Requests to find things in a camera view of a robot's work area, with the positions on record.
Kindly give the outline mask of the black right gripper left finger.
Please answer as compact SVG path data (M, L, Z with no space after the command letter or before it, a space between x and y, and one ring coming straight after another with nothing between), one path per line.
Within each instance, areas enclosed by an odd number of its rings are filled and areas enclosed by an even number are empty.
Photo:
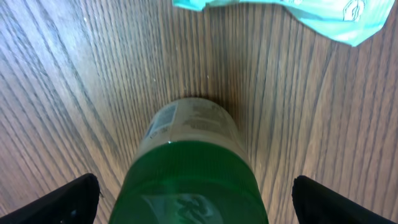
M1 217L1 224L92 224L96 217L99 197L98 179L94 174L87 173Z

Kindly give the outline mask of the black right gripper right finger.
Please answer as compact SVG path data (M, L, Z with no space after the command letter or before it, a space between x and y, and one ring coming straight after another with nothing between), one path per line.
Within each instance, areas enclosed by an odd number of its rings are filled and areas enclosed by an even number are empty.
M294 179L292 200L300 224L394 223L304 175Z

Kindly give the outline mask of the green lid jar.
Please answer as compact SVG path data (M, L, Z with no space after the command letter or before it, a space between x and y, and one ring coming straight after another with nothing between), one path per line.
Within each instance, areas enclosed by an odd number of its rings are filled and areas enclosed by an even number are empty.
M237 126L220 105L183 98L153 118L111 223L267 223Z

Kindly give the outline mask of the teal wet wipes pack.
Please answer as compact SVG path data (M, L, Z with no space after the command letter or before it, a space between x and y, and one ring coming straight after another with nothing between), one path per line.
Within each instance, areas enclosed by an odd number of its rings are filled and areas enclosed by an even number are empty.
M173 0L193 11L243 3L283 6L315 32L356 47L383 28L395 0Z

